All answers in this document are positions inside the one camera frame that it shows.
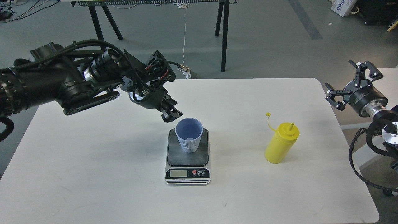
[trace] gray floor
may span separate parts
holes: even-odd
[[[13,10],[24,12],[33,3],[30,1]],[[328,0],[252,0],[231,5],[227,71],[222,73],[222,39],[214,37],[218,4],[192,4],[186,10],[184,64],[198,73],[200,79],[313,77],[335,88],[345,86],[353,78],[355,70],[347,62],[349,59],[369,60],[380,68],[398,65],[398,30],[387,32],[386,26],[365,26],[358,15],[342,18],[332,12],[330,6]],[[140,60],[145,61],[159,50],[168,60],[182,63],[184,10],[175,5],[109,9],[124,40],[117,39],[98,8],[105,40],[127,49]],[[61,2],[26,19],[0,24],[0,67],[11,66],[16,58],[27,58],[29,50],[49,42],[66,46],[74,40],[93,38],[96,34],[88,8],[72,8],[69,3]],[[178,78],[184,78],[179,71],[175,72]],[[11,116],[16,130],[0,143],[0,174],[6,169],[34,112],[33,108]],[[341,125],[369,121],[357,116],[350,107],[335,114]],[[348,141],[353,134],[345,132]],[[388,158],[381,159],[362,172],[376,182],[398,186],[397,175],[388,164]],[[378,223],[397,223],[398,197],[387,198],[380,190],[369,190],[380,212]]]

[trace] yellow bottle cap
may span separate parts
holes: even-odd
[[[300,132],[294,123],[281,123],[275,132],[276,138],[286,144],[296,142]]]

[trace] cup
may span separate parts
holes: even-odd
[[[178,141],[185,152],[195,152],[202,137],[203,126],[194,118],[185,118],[178,122],[176,126],[176,135]]]

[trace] yellow squeeze bottle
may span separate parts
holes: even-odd
[[[271,141],[265,149],[264,155],[270,163],[276,164],[283,160],[287,152],[296,142],[300,132],[294,123],[281,123],[276,130],[273,128],[271,128],[271,130],[275,131],[275,134],[272,136]]]

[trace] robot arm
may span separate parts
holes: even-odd
[[[398,192],[398,189],[388,189],[366,180],[354,168],[352,151],[355,141],[361,134],[366,133],[366,143],[369,148],[375,153],[392,157],[394,161],[390,167],[398,172],[398,105],[391,110],[385,108],[388,99],[373,86],[373,82],[381,79],[383,75],[372,63],[366,61],[355,64],[351,60],[349,62],[356,68],[354,79],[342,90],[334,90],[330,84],[325,83],[328,88],[326,101],[338,110],[344,110],[346,104],[349,104],[360,117],[372,117],[373,122],[369,128],[360,129],[351,143],[349,151],[351,166],[356,175],[366,184],[386,191]],[[366,69],[370,70],[369,79],[365,76]],[[344,103],[336,101],[335,97],[342,97]],[[384,139],[385,150],[373,145],[373,136],[381,136]]]
[[[77,50],[89,46],[109,49]],[[116,99],[117,88],[128,92],[132,102],[162,112],[164,122],[182,116],[174,107],[177,102],[163,87],[176,78],[169,63],[179,64],[166,61],[159,51],[142,63],[108,42],[85,40],[67,47],[49,43],[30,53],[33,62],[17,59],[14,67],[0,69],[2,121],[51,101],[57,101],[65,115],[75,114]]]

